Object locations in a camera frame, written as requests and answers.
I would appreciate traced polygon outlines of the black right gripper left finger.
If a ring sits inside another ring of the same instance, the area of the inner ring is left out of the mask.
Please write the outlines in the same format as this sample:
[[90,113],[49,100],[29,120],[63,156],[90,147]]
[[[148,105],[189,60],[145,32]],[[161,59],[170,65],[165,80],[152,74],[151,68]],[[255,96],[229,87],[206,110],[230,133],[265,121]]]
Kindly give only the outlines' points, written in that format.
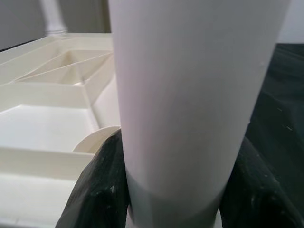
[[129,191],[121,130],[81,172],[56,228],[125,228]]

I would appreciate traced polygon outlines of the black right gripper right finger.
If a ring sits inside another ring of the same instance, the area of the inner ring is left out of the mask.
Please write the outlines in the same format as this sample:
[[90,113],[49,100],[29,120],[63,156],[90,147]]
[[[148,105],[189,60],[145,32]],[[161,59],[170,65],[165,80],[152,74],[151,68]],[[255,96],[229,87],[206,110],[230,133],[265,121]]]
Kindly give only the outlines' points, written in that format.
[[219,211],[223,228],[304,228],[304,217],[248,138],[241,144]]

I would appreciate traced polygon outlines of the white plastic table top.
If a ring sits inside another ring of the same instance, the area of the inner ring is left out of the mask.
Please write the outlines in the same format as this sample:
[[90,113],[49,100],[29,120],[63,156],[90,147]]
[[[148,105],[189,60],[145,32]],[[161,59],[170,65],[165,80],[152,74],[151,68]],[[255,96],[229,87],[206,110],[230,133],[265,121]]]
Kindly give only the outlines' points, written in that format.
[[0,50],[0,228],[56,228],[81,172],[117,130],[110,34]]

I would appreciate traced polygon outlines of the white plastic table leg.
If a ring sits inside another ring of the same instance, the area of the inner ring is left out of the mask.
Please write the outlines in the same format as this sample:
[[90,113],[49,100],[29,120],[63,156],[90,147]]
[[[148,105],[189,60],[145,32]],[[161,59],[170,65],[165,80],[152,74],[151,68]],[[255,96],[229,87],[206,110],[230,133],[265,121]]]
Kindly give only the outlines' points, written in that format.
[[39,0],[47,36],[61,36],[68,32],[58,0]]
[[213,228],[291,0],[109,0],[136,228]]

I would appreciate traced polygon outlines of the black cloth cover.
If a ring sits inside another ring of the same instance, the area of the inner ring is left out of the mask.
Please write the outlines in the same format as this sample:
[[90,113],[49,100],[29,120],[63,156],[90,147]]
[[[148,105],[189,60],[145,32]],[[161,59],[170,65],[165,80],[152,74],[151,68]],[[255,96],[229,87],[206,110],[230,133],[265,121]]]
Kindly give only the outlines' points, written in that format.
[[246,137],[304,217],[304,44],[276,46]]

